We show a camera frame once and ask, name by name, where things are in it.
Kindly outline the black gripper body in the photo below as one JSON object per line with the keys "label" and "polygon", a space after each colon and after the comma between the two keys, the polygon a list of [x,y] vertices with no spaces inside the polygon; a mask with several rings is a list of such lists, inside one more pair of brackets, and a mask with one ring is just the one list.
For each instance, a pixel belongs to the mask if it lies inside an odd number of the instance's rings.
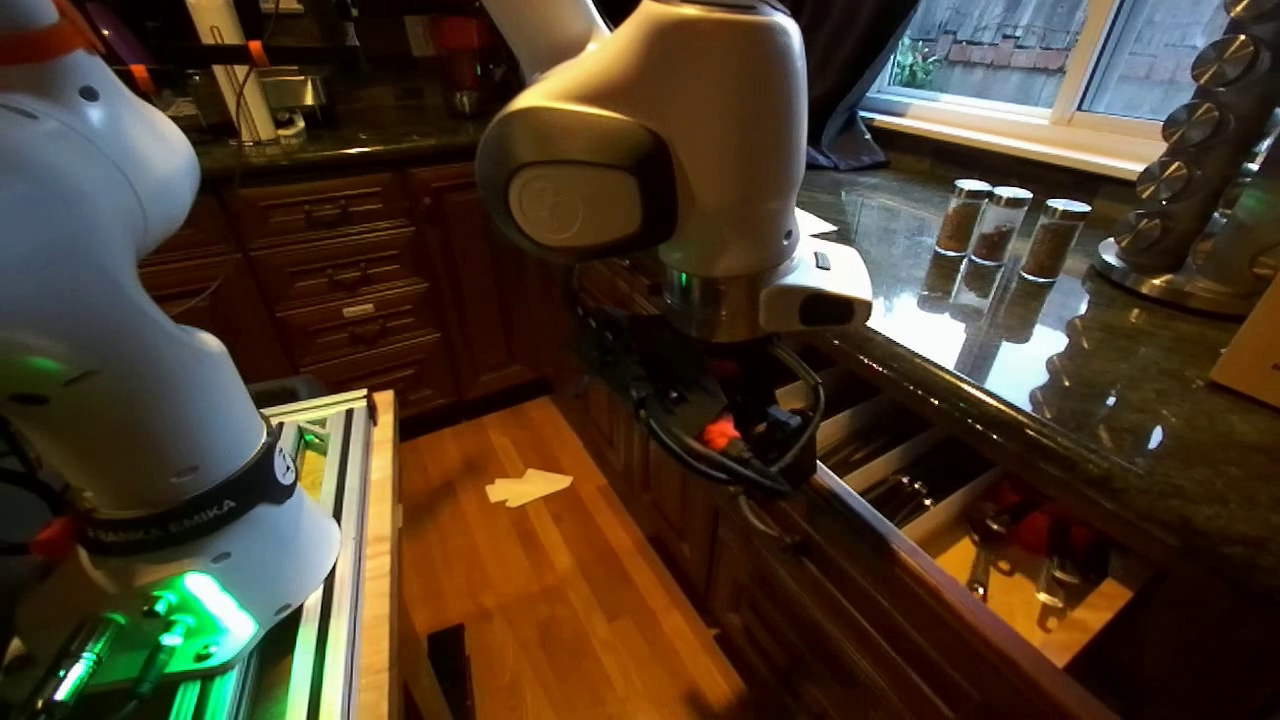
{"label": "black gripper body", "polygon": [[795,349],[693,342],[643,275],[608,259],[572,269],[572,316],[589,372],[674,464],[760,496],[791,496],[810,475],[829,390]]}

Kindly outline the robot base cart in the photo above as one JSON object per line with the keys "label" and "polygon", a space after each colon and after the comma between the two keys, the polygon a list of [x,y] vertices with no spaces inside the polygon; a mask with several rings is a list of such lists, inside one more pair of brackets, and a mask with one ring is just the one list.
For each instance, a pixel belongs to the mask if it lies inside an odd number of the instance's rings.
{"label": "robot base cart", "polygon": [[336,393],[266,421],[306,518],[173,580],[191,612],[158,720],[392,720],[392,396]]}

